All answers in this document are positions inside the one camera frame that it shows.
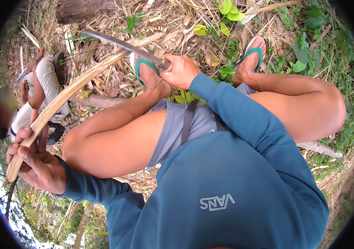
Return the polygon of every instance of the ground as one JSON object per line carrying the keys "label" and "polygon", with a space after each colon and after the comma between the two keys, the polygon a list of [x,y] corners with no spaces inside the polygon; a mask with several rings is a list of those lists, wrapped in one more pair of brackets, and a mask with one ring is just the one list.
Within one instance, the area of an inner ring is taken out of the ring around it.
{"label": "ground", "polygon": [[[264,6],[280,2],[262,1]],[[242,13],[254,3],[253,0],[232,2]],[[324,0],[291,1],[293,5],[275,6],[273,9],[258,13],[244,25],[220,14],[219,3],[214,0],[156,0],[147,12],[142,12],[146,3],[146,0],[130,3],[116,1],[115,8],[98,12],[90,20],[63,26],[56,20],[56,1],[27,2],[12,21],[13,25],[7,35],[8,42],[2,47],[7,62],[6,84],[20,101],[22,84],[14,86],[15,79],[21,72],[20,47],[23,50],[24,66],[38,52],[38,48],[21,31],[22,24],[25,24],[37,38],[40,46],[45,47],[46,53],[65,52],[67,58],[61,62],[64,64],[64,79],[61,84],[65,85],[118,50],[114,45],[81,35],[81,31],[84,30],[102,31],[123,40],[133,37],[143,38],[162,32],[165,34],[163,38],[146,47],[151,53],[158,57],[165,53],[187,55],[206,75],[216,81],[227,82],[230,82],[229,77],[233,74],[233,71],[229,70],[229,65],[242,56],[242,51],[250,39],[255,35],[264,37],[267,42],[267,53],[259,72],[297,71],[333,83],[344,96],[347,108],[344,127],[336,134],[320,140],[334,150],[341,151],[344,157],[334,159],[317,152],[302,150],[317,185],[328,200],[331,215],[320,248],[327,247],[346,222],[354,203],[354,41],[344,22],[336,17],[333,8]],[[224,35],[225,29],[220,28],[221,23],[229,29],[229,36]],[[201,28],[204,32],[194,30],[197,24],[205,27]],[[306,51],[307,48],[312,51],[310,59],[304,58],[308,61],[307,64],[304,63],[306,67],[298,71],[300,63],[297,58],[301,57],[300,51]],[[143,92],[144,87],[135,79],[128,58],[125,58],[95,77],[80,91],[85,90],[93,90],[92,94],[108,97],[134,98]],[[170,100],[184,102],[178,89],[173,90]],[[77,121],[83,122],[100,111],[97,107],[73,102],[69,104],[72,112],[65,118],[63,123],[65,126]],[[311,107],[304,106],[303,111],[306,112],[308,108]],[[65,135],[60,142],[48,147],[48,150],[62,155]],[[156,187],[154,176],[158,168],[159,166],[149,171],[121,176],[118,180],[128,182],[134,191],[143,193],[147,200]],[[29,196],[34,191],[31,189],[26,195]],[[38,205],[39,202],[40,197],[34,201],[34,205]],[[96,206],[94,213],[97,218],[103,217],[103,212],[102,207]],[[97,227],[106,229],[103,224],[98,224]]]}

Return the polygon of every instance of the machete handle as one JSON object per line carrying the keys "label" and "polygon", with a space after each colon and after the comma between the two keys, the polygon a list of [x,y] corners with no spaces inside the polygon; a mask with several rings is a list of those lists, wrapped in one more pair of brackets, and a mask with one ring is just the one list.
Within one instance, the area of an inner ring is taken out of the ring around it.
{"label": "machete handle", "polygon": [[173,70],[173,64],[168,59],[163,59],[159,67],[164,69],[165,72],[171,72]]}

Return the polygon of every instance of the gray shorts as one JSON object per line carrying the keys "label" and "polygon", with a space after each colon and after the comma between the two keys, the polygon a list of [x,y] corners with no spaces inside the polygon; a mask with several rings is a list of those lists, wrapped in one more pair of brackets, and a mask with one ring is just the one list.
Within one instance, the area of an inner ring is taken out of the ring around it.
{"label": "gray shorts", "polygon": [[[242,83],[236,89],[245,95],[255,92],[245,83]],[[167,109],[165,123],[151,160],[146,168],[151,168],[158,163],[163,163],[166,157],[175,152],[181,146],[185,104],[175,104],[166,99],[162,99],[158,104],[156,104],[153,111],[162,109]],[[214,112],[207,106],[206,103],[198,102],[194,117],[192,118],[191,127],[189,129],[188,141],[208,134],[209,132],[217,131]]]}

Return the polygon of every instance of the cuff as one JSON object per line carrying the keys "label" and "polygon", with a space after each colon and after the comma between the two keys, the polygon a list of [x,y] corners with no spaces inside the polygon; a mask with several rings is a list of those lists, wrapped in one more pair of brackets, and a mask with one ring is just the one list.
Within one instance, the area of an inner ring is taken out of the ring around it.
{"label": "cuff", "polygon": [[76,172],[57,155],[54,155],[65,169],[66,190],[63,194],[55,194],[57,197],[70,198],[74,201],[80,201],[84,194],[84,178],[82,173]]}
{"label": "cuff", "polygon": [[218,85],[216,81],[207,77],[204,73],[200,73],[191,82],[189,91],[208,102]]}

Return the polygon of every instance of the green flip-flop strap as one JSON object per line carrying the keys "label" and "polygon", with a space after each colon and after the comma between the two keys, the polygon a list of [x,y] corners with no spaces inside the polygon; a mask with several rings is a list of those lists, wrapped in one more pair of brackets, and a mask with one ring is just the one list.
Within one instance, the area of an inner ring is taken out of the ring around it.
{"label": "green flip-flop strap", "polygon": [[140,80],[140,77],[139,77],[139,75],[140,75],[140,64],[141,64],[141,63],[144,63],[145,65],[147,65],[147,66],[149,66],[150,68],[152,68],[152,69],[157,73],[157,75],[159,75],[159,73],[156,71],[156,68],[155,68],[155,66],[152,64],[152,62],[150,62],[149,60],[144,59],[144,58],[142,58],[142,57],[139,57],[139,58],[137,59],[137,61],[135,62],[135,69],[134,69],[134,71],[135,71],[135,75],[137,76],[137,79],[139,80],[139,82],[141,83],[141,85],[143,85],[143,86],[145,87],[144,82],[142,82],[142,80]]}
{"label": "green flip-flop strap", "polygon": [[256,69],[254,70],[254,72],[256,72],[259,67],[260,67],[260,64],[262,63],[262,60],[263,60],[263,52],[262,50],[259,48],[259,47],[254,47],[254,48],[251,48],[248,50],[248,52],[239,60],[239,62],[235,65],[234,68],[237,68],[239,66],[239,64],[241,64],[241,62],[250,54],[254,53],[254,52],[257,52],[259,54],[259,65],[256,67]]}

